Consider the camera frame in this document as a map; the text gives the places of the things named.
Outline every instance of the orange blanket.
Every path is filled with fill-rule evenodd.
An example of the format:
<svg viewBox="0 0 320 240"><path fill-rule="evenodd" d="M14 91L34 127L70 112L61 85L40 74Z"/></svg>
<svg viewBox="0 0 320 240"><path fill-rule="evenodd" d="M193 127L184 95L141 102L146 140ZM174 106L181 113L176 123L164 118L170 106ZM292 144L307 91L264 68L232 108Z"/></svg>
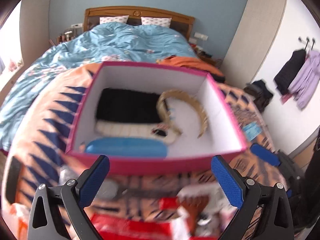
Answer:
<svg viewBox="0 0 320 240"><path fill-rule="evenodd" d="M202 61L199 58L195 57L178 57L178 56L170 56L166 57L163 60L157 61L158 64L162 65L170 65L174 67L189 67L196 68L199 70L205 70L219 77L224 77L224 74L218 70L218 68Z"/></svg>

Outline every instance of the wall socket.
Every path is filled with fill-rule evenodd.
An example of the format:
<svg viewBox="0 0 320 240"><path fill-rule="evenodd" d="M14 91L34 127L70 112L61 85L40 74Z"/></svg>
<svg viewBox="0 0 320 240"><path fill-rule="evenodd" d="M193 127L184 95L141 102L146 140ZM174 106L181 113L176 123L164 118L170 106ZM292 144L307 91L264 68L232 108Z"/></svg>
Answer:
<svg viewBox="0 0 320 240"><path fill-rule="evenodd" d="M72 24L71 28L83 28L83 23Z"/></svg>
<svg viewBox="0 0 320 240"><path fill-rule="evenodd" d="M201 33L195 33L194 37L197 38L197 39L201 39L203 41L206 41L209 38L209 36L201 34Z"/></svg>

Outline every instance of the pink box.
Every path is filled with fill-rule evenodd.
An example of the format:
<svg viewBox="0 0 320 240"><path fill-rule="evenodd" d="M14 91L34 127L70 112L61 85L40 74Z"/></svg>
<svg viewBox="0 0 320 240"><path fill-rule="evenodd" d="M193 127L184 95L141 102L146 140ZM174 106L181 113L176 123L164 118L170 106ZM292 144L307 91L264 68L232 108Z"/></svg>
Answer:
<svg viewBox="0 0 320 240"><path fill-rule="evenodd" d="M226 161L231 161L247 149L237 120L210 74L151 63L103 62L80 103L67 145L66 153L88 167L99 155L83 153L80 148L82 144L103 137L95 130L95 111L101 91L105 88L158 94L169 89L180 89L197 98L206 110L209 121L206 133L197 138L200 123L196 113L192 113L187 104L177 103L178 100L174 99L169 101L169 105L175 107L175 123L183 134L168 146L167 157L109 156L110 174L152 175L207 170L213 156L220 154Z"/></svg>

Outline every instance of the bedroom floor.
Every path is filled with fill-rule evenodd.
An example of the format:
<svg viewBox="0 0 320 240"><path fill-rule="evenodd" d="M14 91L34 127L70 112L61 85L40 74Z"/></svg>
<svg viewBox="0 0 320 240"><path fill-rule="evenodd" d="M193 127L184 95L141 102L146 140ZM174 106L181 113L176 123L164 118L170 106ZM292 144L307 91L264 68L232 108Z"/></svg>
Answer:
<svg viewBox="0 0 320 240"><path fill-rule="evenodd" d="M3 172L4 172L4 165L5 161L7 160L7 156L5 156L2 151L0 151L0 183L2 184Z"/></svg>
<svg viewBox="0 0 320 240"><path fill-rule="evenodd" d="M308 165L313 156L313 147L315 146L315 144L316 144L316 139L306 149L304 149L301 153L299 153L293 159L295 163L297 163L298 166L302 168L304 172L308 168Z"/></svg>

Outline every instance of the wooden nightstand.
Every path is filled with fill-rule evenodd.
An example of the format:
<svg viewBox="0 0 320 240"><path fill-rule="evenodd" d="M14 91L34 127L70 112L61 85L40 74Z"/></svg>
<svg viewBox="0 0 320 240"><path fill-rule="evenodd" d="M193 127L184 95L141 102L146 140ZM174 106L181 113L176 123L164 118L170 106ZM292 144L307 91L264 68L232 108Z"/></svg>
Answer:
<svg viewBox="0 0 320 240"><path fill-rule="evenodd" d="M199 55L199 54L197 54L197 56L198 56L201 60L203 60L203 61L206 62L206 63L211 64L212 66L215 66L215 65L216 65L216 62L215 62L212 58L205 57L205 56L202 56L202 55Z"/></svg>

